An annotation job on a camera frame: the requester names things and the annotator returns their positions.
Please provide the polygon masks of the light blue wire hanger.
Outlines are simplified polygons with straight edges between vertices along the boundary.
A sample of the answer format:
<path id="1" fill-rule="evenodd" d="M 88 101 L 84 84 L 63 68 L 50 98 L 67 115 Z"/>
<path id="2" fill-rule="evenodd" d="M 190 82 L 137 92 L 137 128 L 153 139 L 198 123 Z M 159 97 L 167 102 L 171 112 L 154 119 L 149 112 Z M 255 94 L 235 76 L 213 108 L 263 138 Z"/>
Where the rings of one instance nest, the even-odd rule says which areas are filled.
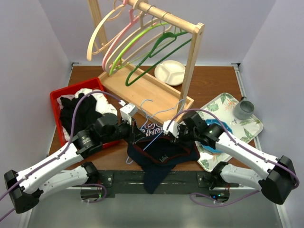
<path id="1" fill-rule="evenodd" d="M 181 103 L 181 108 L 180 108 L 179 111 L 178 111 L 178 113 L 179 113 L 179 112 L 181 112 L 181 110 L 183 110 L 183 107 L 184 107 L 184 105 L 186 104 L 185 99 L 181 99 L 181 100 L 178 101 L 178 103 L 176 103 L 176 105 L 175 105 L 174 107 L 171 107 L 171 108 L 166 109 L 166 110 L 157 111 L 157 112 L 155 112 L 153 115 L 150 116 L 150 115 L 148 115 L 147 112 L 144 111 L 143 108 L 142 108 L 142 105 L 143 105 L 144 102 L 146 102 L 146 101 L 153 102 L 153 100 L 151 100 L 151 99 L 144 99 L 144 100 L 141 102 L 140 110 L 143 111 L 143 113 L 145 114 L 146 121 L 145 121 L 145 123 L 141 126 L 140 130 L 142 130 L 142 128 L 148 123 L 149 118 L 152 118 L 152 117 L 156 116 L 156 115 L 159 114 L 159 113 L 164 113 L 164 112 L 168 112 L 168 111 L 170 111 L 170 110 L 174 110 L 174 109 L 176 109 L 176 108 L 178 107 L 178 105 Z M 147 149 L 147 148 L 148 148 L 148 147 L 149 147 L 149 146 L 150 146 L 150 145 L 151 145 L 151 144 L 152 144 L 152 143 L 161 135 L 162 132 L 163 132 L 163 130 L 161 130 L 160 133 L 159 133 L 157 136 L 155 136 L 155 138 L 154 138 L 154 139 L 145 147 L 145 149 Z M 128 157 L 126 158 L 126 161 L 125 161 L 126 164 L 128 164 L 128 165 L 132 164 L 132 162 L 133 162 L 133 160 L 129 162 L 129 159 L 130 159 L 130 157 L 128 156 Z"/>

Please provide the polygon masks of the navy tank top red trim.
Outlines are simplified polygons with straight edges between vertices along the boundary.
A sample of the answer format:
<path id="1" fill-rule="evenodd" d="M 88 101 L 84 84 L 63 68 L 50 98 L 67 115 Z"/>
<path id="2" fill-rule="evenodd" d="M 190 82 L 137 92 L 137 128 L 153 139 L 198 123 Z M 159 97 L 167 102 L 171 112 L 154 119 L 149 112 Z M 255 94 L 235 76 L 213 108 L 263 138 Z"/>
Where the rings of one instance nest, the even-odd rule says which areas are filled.
<path id="1" fill-rule="evenodd" d="M 172 145 L 172 137 L 163 133 L 145 149 L 155 136 L 146 136 L 127 147 L 128 156 L 144 171 L 143 186 L 149 194 L 155 192 L 176 165 L 200 158 L 195 142 L 187 142 L 184 146 Z"/>

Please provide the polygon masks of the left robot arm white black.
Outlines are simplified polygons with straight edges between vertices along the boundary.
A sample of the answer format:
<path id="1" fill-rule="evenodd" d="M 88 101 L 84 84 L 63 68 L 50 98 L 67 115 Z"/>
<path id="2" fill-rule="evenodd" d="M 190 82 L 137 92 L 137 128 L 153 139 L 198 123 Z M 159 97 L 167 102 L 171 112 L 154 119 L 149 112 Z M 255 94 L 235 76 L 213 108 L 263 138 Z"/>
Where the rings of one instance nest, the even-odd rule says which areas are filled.
<path id="1" fill-rule="evenodd" d="M 71 171 L 65 168 L 83 161 L 118 140 L 134 143 L 145 134 L 134 118 L 119 120 L 115 114 L 104 114 L 79 131 L 54 154 L 23 171 L 10 170 L 4 174 L 7 194 L 16 213 L 34 208 L 43 198 L 72 186 L 97 186 L 99 173 L 92 162 L 85 162 Z"/>

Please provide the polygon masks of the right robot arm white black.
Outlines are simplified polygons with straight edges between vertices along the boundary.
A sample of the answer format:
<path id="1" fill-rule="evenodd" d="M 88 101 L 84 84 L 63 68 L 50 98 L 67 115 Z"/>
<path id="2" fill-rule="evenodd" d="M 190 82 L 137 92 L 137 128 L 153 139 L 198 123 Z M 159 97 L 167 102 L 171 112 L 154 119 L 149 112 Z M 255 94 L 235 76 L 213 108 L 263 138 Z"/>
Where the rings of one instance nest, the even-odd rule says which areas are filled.
<path id="1" fill-rule="evenodd" d="M 300 184 L 292 160 L 284 155 L 277 158 L 250 146 L 230 133 L 222 122 L 207 124 L 199 115 L 199 111 L 182 111 L 182 124 L 176 123 L 176 116 L 165 121 L 164 133 L 173 136 L 176 142 L 198 141 L 236 158 L 247 166 L 240 168 L 221 161 L 211 172 L 214 185 L 244 185 L 261 192 L 275 204 L 284 204 L 291 191 Z"/>

